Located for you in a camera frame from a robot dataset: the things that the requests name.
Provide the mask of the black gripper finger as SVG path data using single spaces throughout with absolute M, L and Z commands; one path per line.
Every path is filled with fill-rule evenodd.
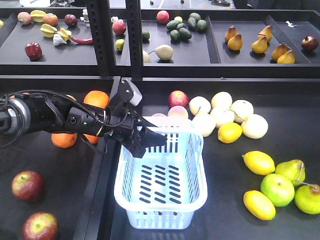
M 150 129 L 141 130 L 141 145 L 144 148 L 163 146 L 167 143 L 167 137 Z
M 149 122 L 147 119 L 143 118 L 142 116 L 137 117 L 137 126 L 138 127 L 153 127 L 157 128 L 158 126 Z

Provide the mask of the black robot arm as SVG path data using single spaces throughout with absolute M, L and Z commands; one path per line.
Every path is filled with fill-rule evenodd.
M 1 148 L 22 135 L 45 131 L 111 139 L 142 158 L 147 148 L 167 143 L 166 136 L 150 129 L 153 126 L 124 101 L 101 108 L 49 90 L 14 92 L 0 98 Z

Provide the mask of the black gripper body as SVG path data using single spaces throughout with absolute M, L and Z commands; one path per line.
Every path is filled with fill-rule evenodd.
M 140 117 L 130 109 L 130 104 L 117 93 L 110 99 L 105 113 L 104 124 L 98 136 L 118 141 L 133 157 L 142 158 L 146 152 L 143 143 L 146 128 L 143 126 L 138 129 Z

